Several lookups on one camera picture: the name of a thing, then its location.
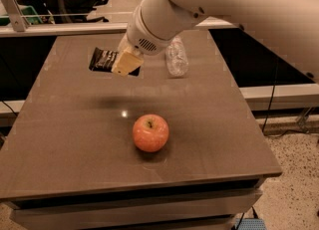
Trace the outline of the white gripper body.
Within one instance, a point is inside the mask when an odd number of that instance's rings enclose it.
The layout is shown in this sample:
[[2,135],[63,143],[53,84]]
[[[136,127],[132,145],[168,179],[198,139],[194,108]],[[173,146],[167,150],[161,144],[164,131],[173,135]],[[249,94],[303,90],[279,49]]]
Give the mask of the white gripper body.
[[143,54],[158,54],[176,35],[207,17],[204,1],[142,0],[128,24],[129,43]]

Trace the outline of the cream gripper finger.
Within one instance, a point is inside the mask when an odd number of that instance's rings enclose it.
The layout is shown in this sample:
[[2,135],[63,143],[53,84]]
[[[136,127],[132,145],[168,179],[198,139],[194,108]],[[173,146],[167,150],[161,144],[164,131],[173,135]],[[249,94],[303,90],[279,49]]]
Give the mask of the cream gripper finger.
[[120,52],[112,66],[112,73],[120,76],[137,76],[144,63],[142,55],[129,51]]
[[130,49],[130,42],[128,40],[128,37],[127,35],[124,35],[124,37],[122,38],[120,44],[119,44],[119,47],[118,47],[118,51],[119,52],[125,52],[125,51],[128,51]]

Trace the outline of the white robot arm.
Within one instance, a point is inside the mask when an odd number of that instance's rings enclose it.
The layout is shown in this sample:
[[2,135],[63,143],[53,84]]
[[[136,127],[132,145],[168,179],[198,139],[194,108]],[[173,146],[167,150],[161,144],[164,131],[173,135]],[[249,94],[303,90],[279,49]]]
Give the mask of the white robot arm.
[[142,0],[112,72],[128,75],[208,17],[225,20],[319,82],[319,0]]

